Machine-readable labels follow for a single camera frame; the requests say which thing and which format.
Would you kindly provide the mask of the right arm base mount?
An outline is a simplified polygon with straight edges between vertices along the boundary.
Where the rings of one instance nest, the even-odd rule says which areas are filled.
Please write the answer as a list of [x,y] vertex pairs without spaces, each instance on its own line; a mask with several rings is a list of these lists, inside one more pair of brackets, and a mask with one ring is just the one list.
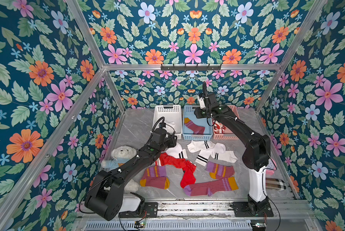
[[233,202],[231,204],[231,208],[234,210],[235,216],[240,218],[274,217],[268,196],[266,196],[265,199],[260,202],[255,202],[250,196],[248,196],[248,202]]

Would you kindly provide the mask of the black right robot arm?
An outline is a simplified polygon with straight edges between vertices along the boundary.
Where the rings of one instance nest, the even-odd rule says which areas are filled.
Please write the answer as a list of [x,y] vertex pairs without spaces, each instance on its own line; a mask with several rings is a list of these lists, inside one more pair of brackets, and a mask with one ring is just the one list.
[[266,171],[270,159],[271,140],[251,129],[229,108],[220,105],[214,93],[203,91],[199,95],[199,109],[194,112],[197,118],[211,118],[226,126],[244,144],[242,161],[249,169],[249,201],[264,202],[266,193]]

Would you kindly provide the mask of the red white striped santa sock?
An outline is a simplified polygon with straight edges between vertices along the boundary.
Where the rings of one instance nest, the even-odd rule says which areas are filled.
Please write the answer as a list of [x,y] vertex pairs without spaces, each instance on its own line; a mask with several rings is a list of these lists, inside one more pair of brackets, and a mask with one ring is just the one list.
[[215,121],[213,130],[215,134],[223,134],[226,130],[226,126],[224,126],[222,123]]

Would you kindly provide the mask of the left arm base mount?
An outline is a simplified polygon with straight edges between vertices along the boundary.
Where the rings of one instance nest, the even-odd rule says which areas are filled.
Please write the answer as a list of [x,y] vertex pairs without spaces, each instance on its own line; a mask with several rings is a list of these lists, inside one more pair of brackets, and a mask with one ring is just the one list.
[[158,213],[158,203],[143,203],[136,211],[126,211],[119,213],[120,218],[156,218]]

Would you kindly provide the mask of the purple striped sock bottom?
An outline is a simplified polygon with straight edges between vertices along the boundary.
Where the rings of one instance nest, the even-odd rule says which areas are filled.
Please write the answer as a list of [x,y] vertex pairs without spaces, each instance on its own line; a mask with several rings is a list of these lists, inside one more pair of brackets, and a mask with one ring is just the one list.
[[218,179],[211,182],[202,182],[187,185],[183,190],[188,196],[212,196],[216,192],[228,192],[238,189],[234,177]]

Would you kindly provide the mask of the white crew sock black stripes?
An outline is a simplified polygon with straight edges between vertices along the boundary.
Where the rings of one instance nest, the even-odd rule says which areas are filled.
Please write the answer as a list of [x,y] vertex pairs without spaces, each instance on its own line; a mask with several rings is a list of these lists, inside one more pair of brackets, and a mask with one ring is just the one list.
[[211,150],[201,150],[195,159],[195,164],[205,167],[212,154],[213,154],[213,152]]

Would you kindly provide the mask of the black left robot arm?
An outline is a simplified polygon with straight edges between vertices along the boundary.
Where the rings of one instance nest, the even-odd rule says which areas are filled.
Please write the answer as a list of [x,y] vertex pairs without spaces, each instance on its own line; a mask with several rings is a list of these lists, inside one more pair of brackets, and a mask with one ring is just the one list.
[[165,129],[157,128],[151,132],[147,143],[136,151],[125,164],[109,172],[100,171],[94,179],[84,200],[84,206],[107,221],[121,212],[141,212],[144,199],[131,194],[131,202],[123,205],[125,187],[139,172],[152,165],[163,151],[175,147],[177,136]]

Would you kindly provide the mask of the plain red sock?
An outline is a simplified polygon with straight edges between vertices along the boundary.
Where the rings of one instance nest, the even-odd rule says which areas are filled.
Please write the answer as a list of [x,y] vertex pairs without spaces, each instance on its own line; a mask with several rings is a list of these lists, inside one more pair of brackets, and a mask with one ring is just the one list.
[[157,166],[172,165],[177,169],[181,169],[183,171],[183,177],[180,182],[180,186],[183,189],[187,185],[191,185],[196,182],[196,178],[194,176],[196,165],[191,163],[189,160],[186,160],[184,158],[175,158],[175,157],[167,155],[166,153],[162,153],[160,157],[155,161],[155,165]]

